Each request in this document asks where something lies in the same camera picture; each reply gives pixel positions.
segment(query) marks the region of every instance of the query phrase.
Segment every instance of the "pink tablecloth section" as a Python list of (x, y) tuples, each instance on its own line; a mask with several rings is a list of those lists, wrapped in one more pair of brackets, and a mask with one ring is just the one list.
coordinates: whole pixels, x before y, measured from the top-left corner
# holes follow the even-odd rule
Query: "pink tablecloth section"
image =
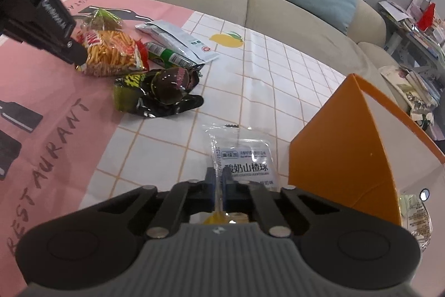
[[(64, 1), (72, 14), (94, 6), (123, 9), (134, 19), (125, 21), (124, 31), (143, 40), (134, 29), (144, 21), (140, 16), (182, 27), (193, 13), (152, 0)], [(15, 104), (0, 103), (0, 113), (19, 104), (37, 120), (34, 128), (7, 112), (0, 117), (0, 153), (6, 154), (0, 157), (0, 296), (12, 297), (25, 287), (13, 256), (18, 240), (31, 227), (79, 208), (122, 115), (113, 109), (112, 79), (85, 77), (51, 54), (4, 36), (1, 42), (0, 100)], [(14, 156), (5, 150), (20, 144), (6, 170)]]

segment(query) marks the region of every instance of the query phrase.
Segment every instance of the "white grid tablecloth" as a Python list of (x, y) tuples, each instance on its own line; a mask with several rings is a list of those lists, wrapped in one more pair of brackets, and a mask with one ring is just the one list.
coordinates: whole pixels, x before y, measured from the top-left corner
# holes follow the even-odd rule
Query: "white grid tablecloth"
[[(344, 80), (314, 58), (242, 26), (194, 12), (183, 29), (220, 57), (206, 65), (192, 93), (199, 109), (168, 118), (126, 114), (112, 136), (80, 208), (141, 185), (169, 190), (175, 183), (203, 179), (213, 166), (203, 124), (239, 124), (269, 135), (281, 184), (287, 184), (289, 143)], [(236, 32), (239, 48), (217, 44), (215, 34)]]

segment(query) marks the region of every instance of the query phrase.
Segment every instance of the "green snack package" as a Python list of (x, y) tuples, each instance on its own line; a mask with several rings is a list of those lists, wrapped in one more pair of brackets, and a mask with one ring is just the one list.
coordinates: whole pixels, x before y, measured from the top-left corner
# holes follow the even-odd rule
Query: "green snack package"
[(148, 59), (164, 68), (184, 67), (200, 70), (204, 66), (204, 63), (198, 65), (188, 58), (160, 46), (155, 42), (146, 43), (145, 48), (148, 51)]

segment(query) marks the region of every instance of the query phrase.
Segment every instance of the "black bottle print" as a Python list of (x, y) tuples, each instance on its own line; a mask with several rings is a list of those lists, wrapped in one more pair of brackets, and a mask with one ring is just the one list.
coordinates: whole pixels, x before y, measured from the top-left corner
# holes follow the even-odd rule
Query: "black bottle print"
[[(89, 16), (94, 11), (96, 11), (99, 7), (97, 6), (89, 6), (85, 9), (82, 9), (79, 13), (75, 16), (73, 16), (75, 19), (81, 19), (84, 17)], [(151, 22), (153, 21), (149, 17), (144, 17), (142, 15), (138, 15), (136, 12), (133, 12), (129, 9), (114, 9), (114, 8), (103, 8), (106, 11), (109, 11), (110, 13), (113, 13), (116, 17), (121, 18), (124, 21), (141, 21), (141, 22)]]
[(22, 144), (0, 130), (0, 181), (4, 180), (15, 159), (18, 158)]
[(0, 115), (15, 126), (29, 133), (33, 132), (43, 116), (16, 102), (0, 101)]

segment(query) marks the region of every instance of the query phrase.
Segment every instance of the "crispy noodle snack bag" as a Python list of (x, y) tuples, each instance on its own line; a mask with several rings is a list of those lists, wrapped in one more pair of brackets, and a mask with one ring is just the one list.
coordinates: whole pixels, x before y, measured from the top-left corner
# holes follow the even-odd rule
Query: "crispy noodle snack bag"
[(86, 75), (126, 75), (149, 69), (144, 45), (125, 32), (84, 28), (77, 33), (77, 42), (88, 50), (86, 63), (77, 67)]

